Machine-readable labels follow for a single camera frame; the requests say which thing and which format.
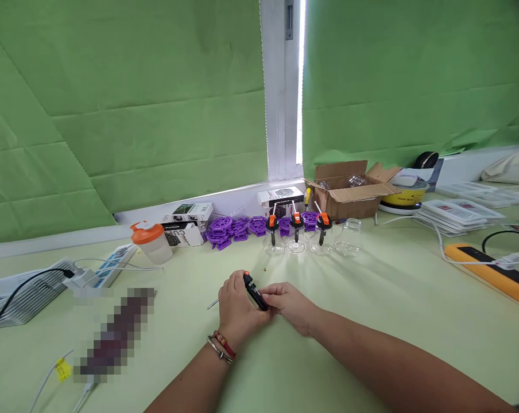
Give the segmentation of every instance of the power strip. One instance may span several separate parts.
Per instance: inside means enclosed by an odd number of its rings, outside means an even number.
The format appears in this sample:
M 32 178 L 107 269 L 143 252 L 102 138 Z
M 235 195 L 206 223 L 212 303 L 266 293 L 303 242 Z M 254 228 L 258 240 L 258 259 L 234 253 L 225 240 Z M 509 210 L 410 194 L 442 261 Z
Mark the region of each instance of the power strip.
M 109 262 L 103 263 L 97 271 L 78 268 L 78 270 L 75 271 L 75 275 L 72 278 L 65 279 L 63 283 L 73 291 L 78 291 L 84 288 L 84 286 L 85 288 L 96 289 L 108 288 L 121 271 L 120 268 L 114 267 L 123 267 L 123 265 L 120 264 L 128 262 L 136 250 L 137 246 L 134 244 L 118 247 L 107 258 Z
M 468 244 L 450 244 L 445 248 L 445 255 L 458 262 L 492 262 L 494 258 L 476 250 Z M 497 290 L 519 302 L 519 271 L 505 270 L 496 265 L 464 265 L 465 268 L 482 278 Z

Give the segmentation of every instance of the window frame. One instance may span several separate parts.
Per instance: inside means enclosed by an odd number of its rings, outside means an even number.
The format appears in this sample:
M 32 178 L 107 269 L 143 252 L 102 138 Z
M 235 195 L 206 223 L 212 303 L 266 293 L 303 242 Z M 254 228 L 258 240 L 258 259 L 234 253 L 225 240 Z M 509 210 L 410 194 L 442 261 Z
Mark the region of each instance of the window frame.
M 293 38 L 286 39 L 292 5 Z M 260 0 L 269 181 L 303 176 L 296 163 L 300 6 L 302 0 Z

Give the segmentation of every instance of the black cable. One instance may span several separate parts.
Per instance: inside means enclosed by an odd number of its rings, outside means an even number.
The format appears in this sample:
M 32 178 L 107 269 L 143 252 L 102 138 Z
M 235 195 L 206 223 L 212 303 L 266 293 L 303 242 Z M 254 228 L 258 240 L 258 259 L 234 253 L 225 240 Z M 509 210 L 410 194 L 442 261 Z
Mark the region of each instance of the black cable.
M 492 236 L 498 235 L 500 233 L 505 233 L 505 232 L 519 233 L 519 231 L 497 231 L 497 232 L 493 232 L 492 234 L 487 235 L 483 239 L 483 241 L 482 241 L 482 251 L 483 251 L 483 253 L 485 254 L 485 243 L 487 242 L 487 240 L 489 240 Z
M 5 303 L 5 305 L 3 306 L 3 308 L 1 309 L 0 311 L 0 318 L 1 316 L 3 315 L 3 313 L 5 312 L 5 310 L 7 309 L 7 307 L 9 306 L 9 304 L 11 304 L 11 301 L 13 300 L 14 296 L 16 295 L 16 293 L 22 288 L 24 287 L 27 283 L 29 283 L 30 281 L 32 281 L 35 277 L 37 276 L 40 276 L 41 274 L 45 274 L 46 272 L 51 272 L 51 271 L 62 271 L 64 276 L 66 278 L 72 278 L 74 276 L 74 273 L 71 271 L 71 270 L 65 270 L 64 268 L 50 268 L 49 270 L 45 270 L 45 271 L 42 271 L 42 272 L 39 272 L 37 274 L 34 274 L 32 275 L 30 278 L 28 278 L 27 280 L 25 280 L 22 284 L 20 284 L 14 291 L 13 293 L 10 295 L 10 297 L 7 299 L 7 302 Z

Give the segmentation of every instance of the yellow bowl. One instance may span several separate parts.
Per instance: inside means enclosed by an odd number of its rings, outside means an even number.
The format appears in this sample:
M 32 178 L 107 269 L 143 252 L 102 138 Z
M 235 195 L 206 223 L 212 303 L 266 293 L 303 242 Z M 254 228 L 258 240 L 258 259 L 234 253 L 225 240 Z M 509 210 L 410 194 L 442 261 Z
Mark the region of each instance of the yellow bowl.
M 388 204 L 398 205 L 400 207 L 409 207 L 411 205 L 422 202 L 422 197 L 430 187 L 429 183 L 422 180 L 416 181 L 413 186 L 394 186 L 401 190 L 401 193 L 386 195 L 382 198 L 382 201 Z

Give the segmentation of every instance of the person's right hand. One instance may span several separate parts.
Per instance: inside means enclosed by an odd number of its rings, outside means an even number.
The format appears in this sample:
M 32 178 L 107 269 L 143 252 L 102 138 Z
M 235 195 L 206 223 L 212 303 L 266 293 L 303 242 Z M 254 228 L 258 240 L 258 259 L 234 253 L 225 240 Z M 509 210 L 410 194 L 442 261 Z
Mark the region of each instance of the person's right hand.
M 320 308 L 299 292 L 289 282 L 271 284 L 259 289 L 264 301 L 275 308 L 279 314 L 302 336 L 311 335 L 311 326 Z

